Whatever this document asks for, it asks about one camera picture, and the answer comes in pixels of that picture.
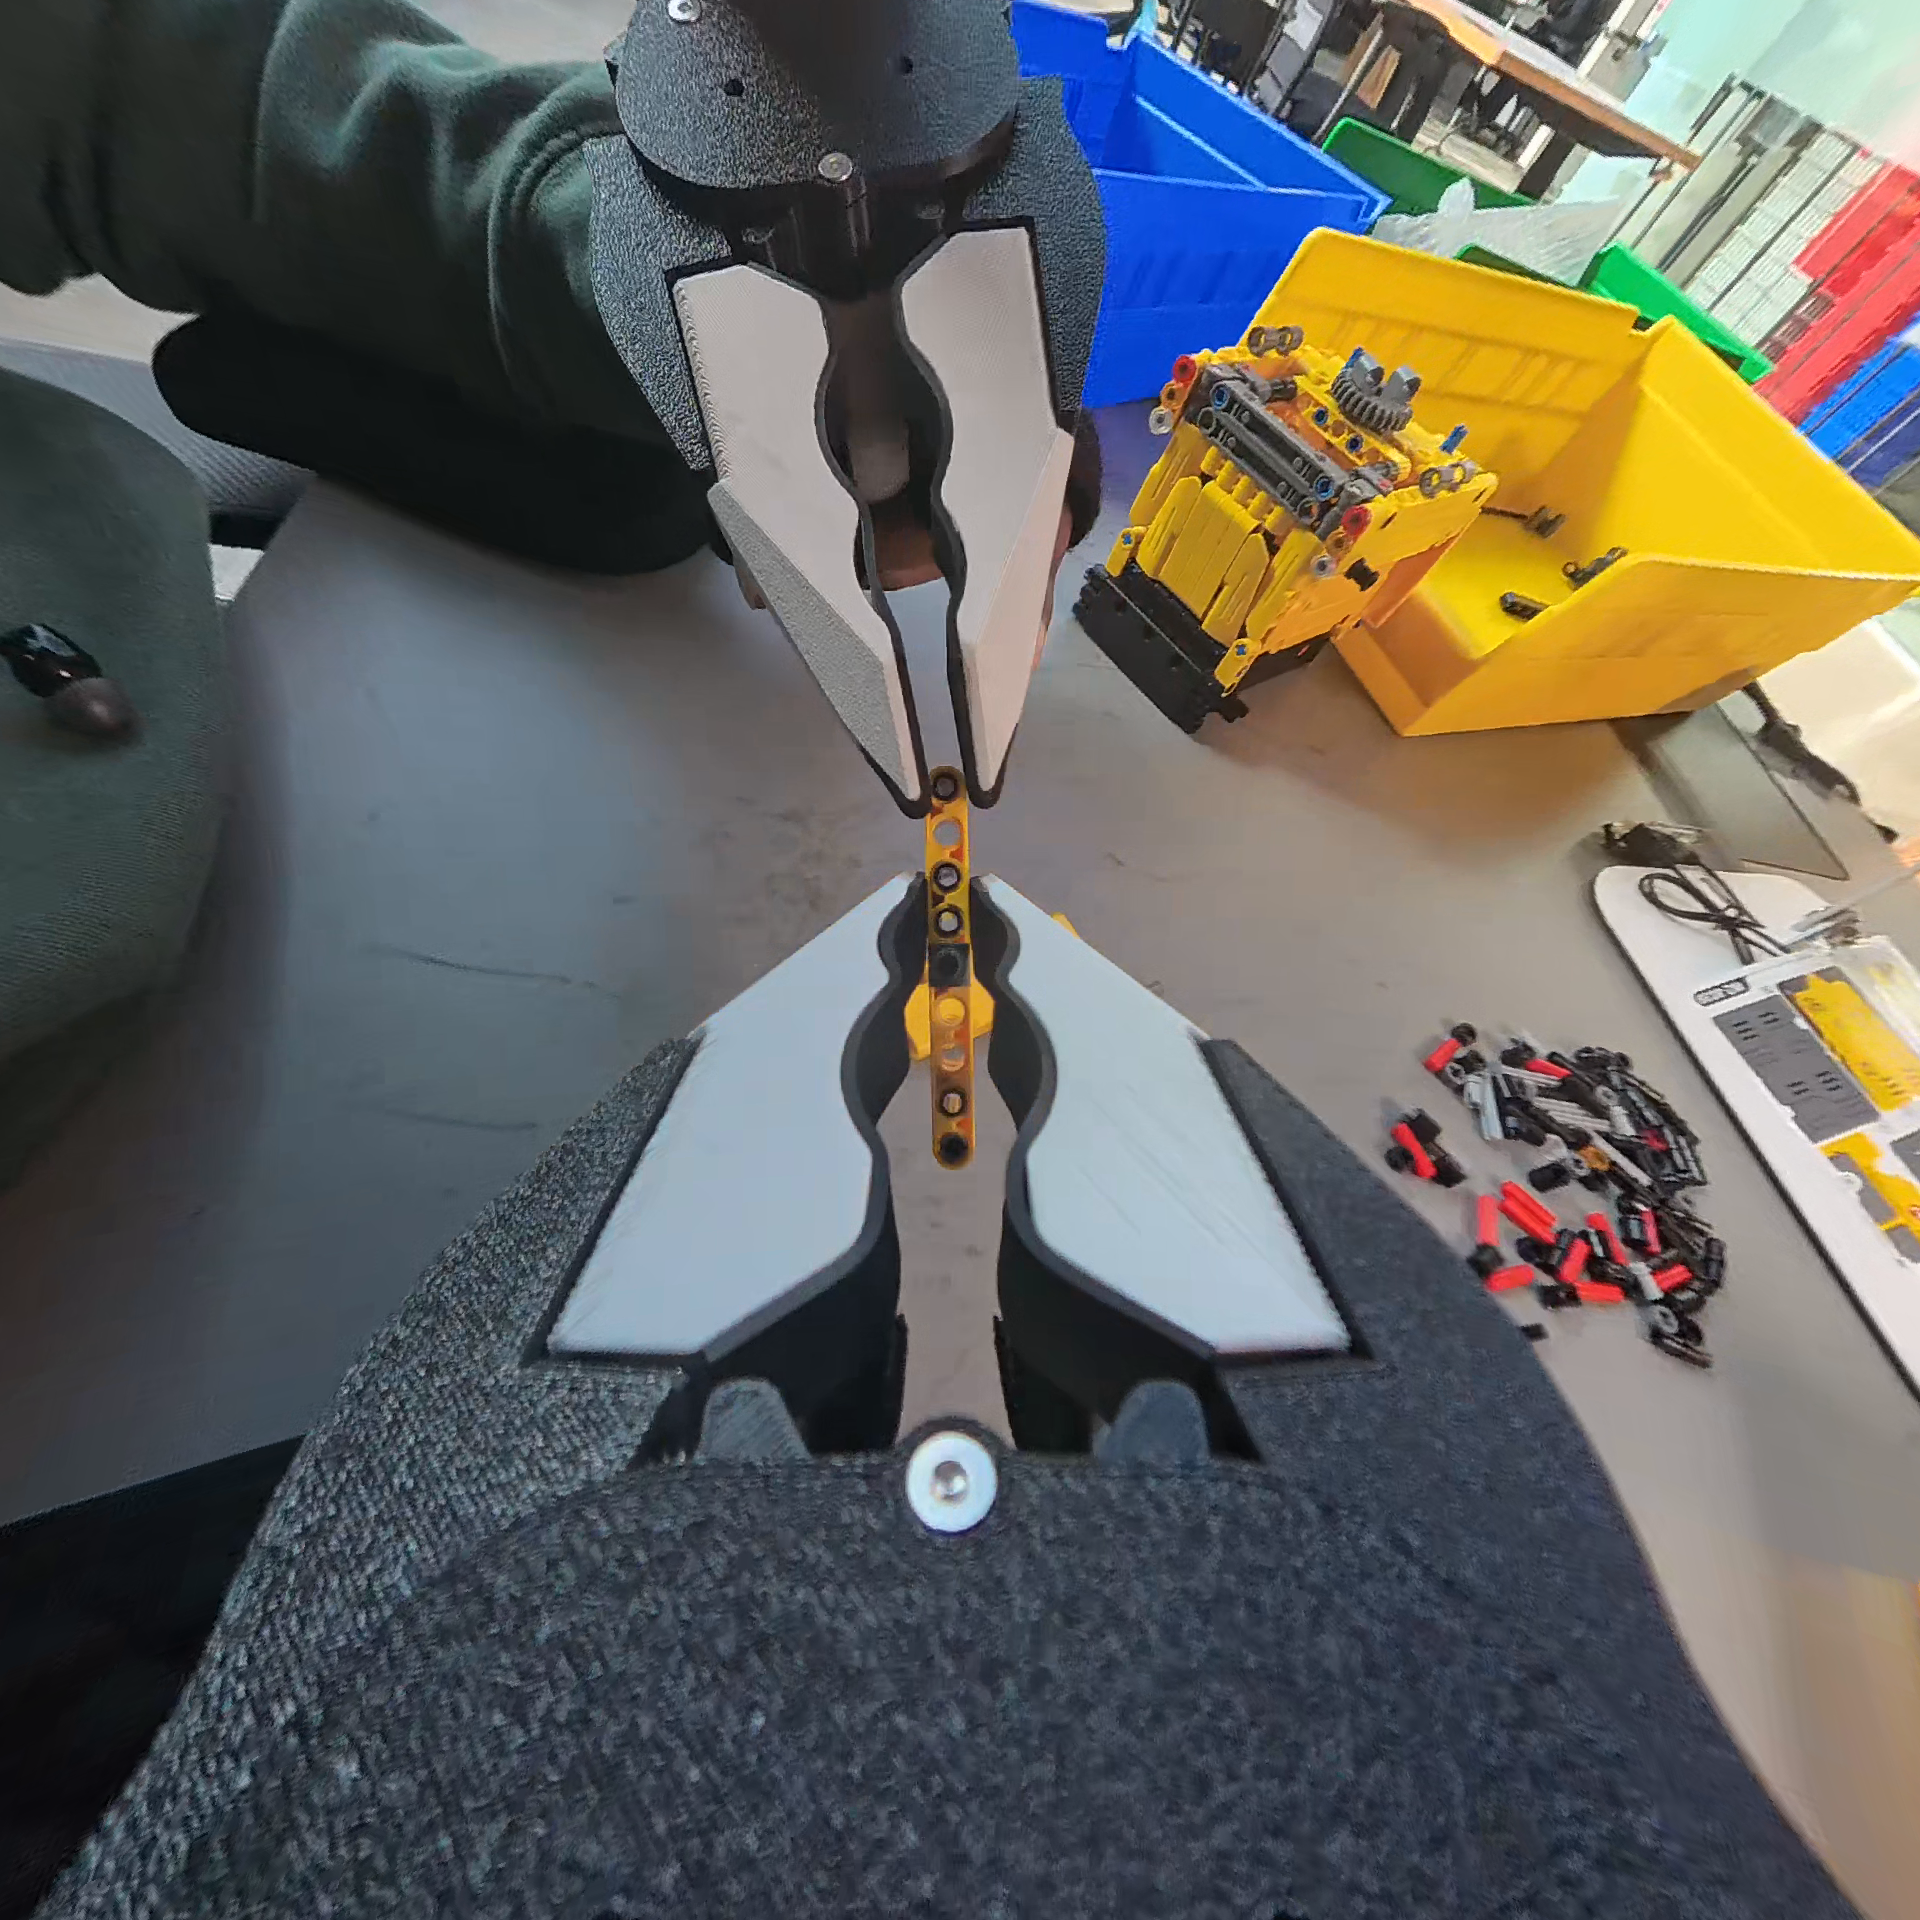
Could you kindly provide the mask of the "yellow plastic bin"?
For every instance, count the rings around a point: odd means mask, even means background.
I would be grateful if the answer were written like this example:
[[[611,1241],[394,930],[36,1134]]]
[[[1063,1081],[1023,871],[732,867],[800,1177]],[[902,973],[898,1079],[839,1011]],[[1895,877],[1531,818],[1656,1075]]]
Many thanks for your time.
[[[1916,537],[1679,319],[1319,229],[1252,322],[1417,370],[1417,424],[1466,427],[1497,477],[1399,610],[1336,642],[1402,736],[1691,713],[1916,597]],[[1555,538],[1523,530],[1540,507]],[[1547,610],[1506,616],[1510,590]]]

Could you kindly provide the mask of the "clear bubble wrap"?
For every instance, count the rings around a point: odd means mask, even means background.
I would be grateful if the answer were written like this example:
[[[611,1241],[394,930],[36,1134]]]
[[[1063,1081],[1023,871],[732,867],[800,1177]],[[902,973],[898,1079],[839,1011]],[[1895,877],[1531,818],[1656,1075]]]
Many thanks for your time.
[[[1408,251],[1504,270],[1578,287],[1627,213],[1626,199],[1479,206],[1476,183],[1448,184],[1428,213],[1386,213],[1372,238]]]

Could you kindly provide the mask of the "red plastic crate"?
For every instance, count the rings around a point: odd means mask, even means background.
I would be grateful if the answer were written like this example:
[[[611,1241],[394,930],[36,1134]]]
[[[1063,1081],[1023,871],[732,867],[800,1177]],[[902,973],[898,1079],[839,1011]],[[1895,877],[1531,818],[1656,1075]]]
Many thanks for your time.
[[[1763,343],[1759,390],[1802,424],[1919,306],[1919,173],[1890,159],[1793,262],[1806,287]]]

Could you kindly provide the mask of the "white board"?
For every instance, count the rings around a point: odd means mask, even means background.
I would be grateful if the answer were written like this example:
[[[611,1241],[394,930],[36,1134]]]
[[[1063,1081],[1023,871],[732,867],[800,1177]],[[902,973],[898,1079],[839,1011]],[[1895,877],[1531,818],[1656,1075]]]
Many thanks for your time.
[[[1895,846],[1890,871],[1826,899],[1784,872],[1612,866],[1593,879],[1601,922],[1687,1046],[1753,1155],[1814,1239],[1904,1385],[1919,1390],[1919,1266],[1904,1270],[1849,1192],[1772,1103],[1691,991],[1718,977],[1810,957],[1871,937],[1916,961],[1916,944],[1882,930],[1895,895],[1916,893],[1916,840]]]

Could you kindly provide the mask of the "person's left hand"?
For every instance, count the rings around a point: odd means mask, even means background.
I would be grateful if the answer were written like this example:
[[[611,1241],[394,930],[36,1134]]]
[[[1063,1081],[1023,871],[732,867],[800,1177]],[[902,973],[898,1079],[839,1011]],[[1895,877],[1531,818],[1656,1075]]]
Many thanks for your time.
[[[959,545],[938,520],[927,493],[911,488],[868,502],[862,528],[868,537],[871,582],[880,591],[932,582],[959,590],[964,581]]]

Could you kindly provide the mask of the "yellow black lego truck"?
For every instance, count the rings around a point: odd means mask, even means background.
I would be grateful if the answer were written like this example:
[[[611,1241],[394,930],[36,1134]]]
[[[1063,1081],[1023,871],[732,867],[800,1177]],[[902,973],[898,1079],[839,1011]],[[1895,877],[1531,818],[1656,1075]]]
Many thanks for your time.
[[[1075,616],[1179,730],[1247,715],[1241,688],[1391,616],[1497,493],[1466,429],[1415,423],[1423,377],[1295,325],[1184,354],[1164,438]]]

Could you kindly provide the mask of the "blue plastic crate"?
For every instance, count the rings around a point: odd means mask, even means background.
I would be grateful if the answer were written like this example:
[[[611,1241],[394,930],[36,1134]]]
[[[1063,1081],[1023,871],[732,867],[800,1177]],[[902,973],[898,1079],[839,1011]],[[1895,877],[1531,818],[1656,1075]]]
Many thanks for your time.
[[[1919,319],[1819,400],[1803,435],[1864,488],[1883,490],[1919,458]]]

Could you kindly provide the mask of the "printed lego leaflet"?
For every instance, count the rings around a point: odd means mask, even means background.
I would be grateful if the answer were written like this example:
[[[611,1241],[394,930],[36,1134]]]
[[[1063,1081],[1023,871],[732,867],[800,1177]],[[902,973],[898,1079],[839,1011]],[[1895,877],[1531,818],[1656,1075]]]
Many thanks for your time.
[[[1919,1266],[1919,973],[1883,937],[1691,991],[1740,1064],[1849,1192],[1899,1267]]]

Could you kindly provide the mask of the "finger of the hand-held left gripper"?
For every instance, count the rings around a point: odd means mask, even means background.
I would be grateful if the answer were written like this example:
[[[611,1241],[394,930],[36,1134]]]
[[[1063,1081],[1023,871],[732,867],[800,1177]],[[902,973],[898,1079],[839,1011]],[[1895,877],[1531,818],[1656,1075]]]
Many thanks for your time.
[[[675,282],[712,448],[708,504],[738,569],[908,818],[928,766],[902,635],[867,575],[871,518],[825,427],[833,337],[820,298],[758,264]]]
[[[985,809],[1044,646],[1073,465],[1031,230],[993,223],[936,241],[897,286],[897,336],[932,411],[951,707],[970,798]]]

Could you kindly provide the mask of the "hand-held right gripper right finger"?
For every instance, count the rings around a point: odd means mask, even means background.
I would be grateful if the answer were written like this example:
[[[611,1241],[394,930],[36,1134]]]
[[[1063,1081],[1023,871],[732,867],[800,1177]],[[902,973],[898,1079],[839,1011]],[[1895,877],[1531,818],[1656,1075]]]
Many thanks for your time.
[[[1353,1321],[1228,1089],[1216,1045],[1002,877],[977,969],[1006,1155],[995,1350],[1020,1448],[1087,1453],[1142,1385],[1258,1450],[1231,1377],[1353,1359]]]

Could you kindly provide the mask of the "grey mesh chair seat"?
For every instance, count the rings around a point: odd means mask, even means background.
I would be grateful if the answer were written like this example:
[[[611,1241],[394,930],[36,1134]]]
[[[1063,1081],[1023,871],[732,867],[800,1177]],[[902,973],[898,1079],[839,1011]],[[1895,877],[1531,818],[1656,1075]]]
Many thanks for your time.
[[[188,319],[152,354],[159,394],[208,498],[214,582],[227,603],[314,483],[287,440],[292,365],[275,329],[236,317]]]

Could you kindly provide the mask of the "long wooden desk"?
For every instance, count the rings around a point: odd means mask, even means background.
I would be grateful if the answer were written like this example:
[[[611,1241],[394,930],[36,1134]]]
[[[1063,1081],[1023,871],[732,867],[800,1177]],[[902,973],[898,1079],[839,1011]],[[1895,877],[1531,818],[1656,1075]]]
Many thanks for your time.
[[[1516,191],[1531,201],[1547,199],[1580,152],[1650,159],[1657,177],[1691,173],[1703,161],[1691,145],[1642,122],[1537,39],[1459,1],[1369,5],[1318,136],[1324,138],[1352,102],[1364,99],[1386,111],[1394,136],[1415,141],[1457,63],[1510,82],[1540,126],[1516,179]]]

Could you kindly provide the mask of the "green plastic bin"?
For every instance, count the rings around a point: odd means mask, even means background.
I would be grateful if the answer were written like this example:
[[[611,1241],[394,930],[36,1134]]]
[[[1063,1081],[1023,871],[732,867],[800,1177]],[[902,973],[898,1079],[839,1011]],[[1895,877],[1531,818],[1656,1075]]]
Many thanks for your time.
[[[1345,115],[1334,126],[1324,141],[1324,154],[1337,159],[1361,179],[1382,191],[1386,201],[1383,214],[1428,213],[1439,206],[1448,186],[1462,177],[1476,183],[1476,201],[1484,207],[1540,202],[1516,190],[1500,186],[1464,170],[1448,159],[1426,154],[1424,151],[1417,151],[1399,136],[1393,136],[1391,131],[1383,131],[1356,115]],[[1740,373],[1747,384],[1759,384],[1769,373],[1769,359],[1759,347],[1740,337],[1726,322],[1708,313],[1630,245],[1615,240],[1615,235],[1612,241],[1593,255],[1582,282],[1570,289],[1627,304],[1647,325],[1656,319],[1679,319],[1703,345],[1713,347],[1722,360]]]

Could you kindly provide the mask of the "pile of small lego parts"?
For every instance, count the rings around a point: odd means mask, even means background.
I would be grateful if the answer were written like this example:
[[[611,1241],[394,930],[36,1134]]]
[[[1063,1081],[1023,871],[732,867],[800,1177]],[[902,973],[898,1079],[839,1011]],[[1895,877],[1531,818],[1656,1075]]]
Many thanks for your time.
[[[1459,1125],[1428,1109],[1386,1117],[1382,1158],[1402,1178],[1470,1198],[1464,1263],[1479,1288],[1547,1317],[1622,1309],[1654,1350],[1715,1366],[1705,1317],[1726,1243],[1691,1121],[1615,1046],[1540,1046],[1526,1032],[1441,1031],[1423,1055]]]

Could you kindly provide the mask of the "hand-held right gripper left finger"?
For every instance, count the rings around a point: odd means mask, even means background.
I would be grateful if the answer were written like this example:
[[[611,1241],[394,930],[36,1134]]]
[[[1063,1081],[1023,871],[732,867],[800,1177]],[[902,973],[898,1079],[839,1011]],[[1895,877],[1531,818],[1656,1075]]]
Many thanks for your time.
[[[545,1354],[679,1373],[660,1448],[763,1381],[809,1448],[887,1448],[906,1391],[880,1120],[911,1066],[922,881],[897,874],[691,1037],[545,1325]]]

